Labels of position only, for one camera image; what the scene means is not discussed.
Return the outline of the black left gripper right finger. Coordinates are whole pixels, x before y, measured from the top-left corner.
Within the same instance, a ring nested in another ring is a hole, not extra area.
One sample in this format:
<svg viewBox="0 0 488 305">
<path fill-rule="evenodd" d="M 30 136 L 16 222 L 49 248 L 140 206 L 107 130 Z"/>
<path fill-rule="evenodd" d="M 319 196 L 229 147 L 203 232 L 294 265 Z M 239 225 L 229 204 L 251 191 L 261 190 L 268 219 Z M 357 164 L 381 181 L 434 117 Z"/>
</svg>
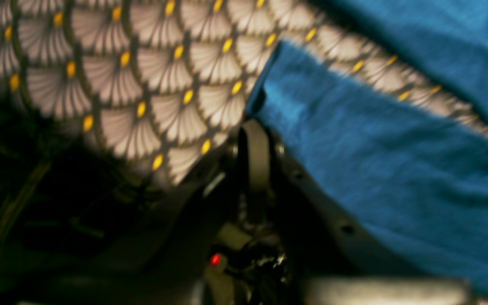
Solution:
<svg viewBox="0 0 488 305">
<path fill-rule="evenodd" d="M 471 305 L 466 280 L 401 259 L 330 199 L 255 120 L 240 128 L 250 219 L 271 220 L 288 259 L 287 305 Z"/>
</svg>

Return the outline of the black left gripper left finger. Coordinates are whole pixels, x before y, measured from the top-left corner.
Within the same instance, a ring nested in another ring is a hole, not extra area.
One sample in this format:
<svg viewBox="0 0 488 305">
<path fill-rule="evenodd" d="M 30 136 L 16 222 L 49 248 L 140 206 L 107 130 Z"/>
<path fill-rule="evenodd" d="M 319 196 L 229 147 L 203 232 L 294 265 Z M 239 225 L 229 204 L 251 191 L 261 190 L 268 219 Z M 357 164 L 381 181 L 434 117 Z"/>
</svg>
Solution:
<svg viewBox="0 0 488 305">
<path fill-rule="evenodd" d="M 60 305 L 206 305 L 211 244 L 236 210 L 236 144 L 208 154 L 155 210 L 75 274 L 58 278 Z"/>
</svg>

